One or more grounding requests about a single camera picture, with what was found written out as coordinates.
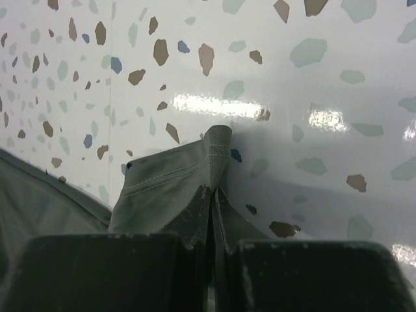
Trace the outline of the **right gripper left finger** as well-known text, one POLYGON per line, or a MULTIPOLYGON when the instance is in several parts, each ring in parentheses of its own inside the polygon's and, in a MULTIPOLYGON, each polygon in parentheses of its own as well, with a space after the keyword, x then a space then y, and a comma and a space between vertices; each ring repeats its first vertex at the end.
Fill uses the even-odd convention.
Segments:
POLYGON ((2 311, 206 311, 208 189, 159 232, 30 240, 12 264, 2 311))

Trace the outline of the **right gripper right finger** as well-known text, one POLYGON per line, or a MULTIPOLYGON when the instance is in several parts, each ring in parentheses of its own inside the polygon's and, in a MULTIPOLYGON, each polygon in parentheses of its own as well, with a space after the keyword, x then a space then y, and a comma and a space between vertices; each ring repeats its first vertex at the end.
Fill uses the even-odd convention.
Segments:
POLYGON ((363 241, 271 240, 216 189, 217 311, 414 311, 393 255, 363 241))

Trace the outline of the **dark grey t shirt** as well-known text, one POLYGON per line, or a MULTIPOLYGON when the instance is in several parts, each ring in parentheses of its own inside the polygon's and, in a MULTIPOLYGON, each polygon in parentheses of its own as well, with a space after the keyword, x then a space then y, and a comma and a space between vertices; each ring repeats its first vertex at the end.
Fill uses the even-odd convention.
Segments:
POLYGON ((202 139, 127 163, 120 197, 109 210, 7 151, 1 152, 1 289, 23 245, 46 235, 156 232, 194 194, 209 195, 230 158, 232 131, 212 126, 202 139))

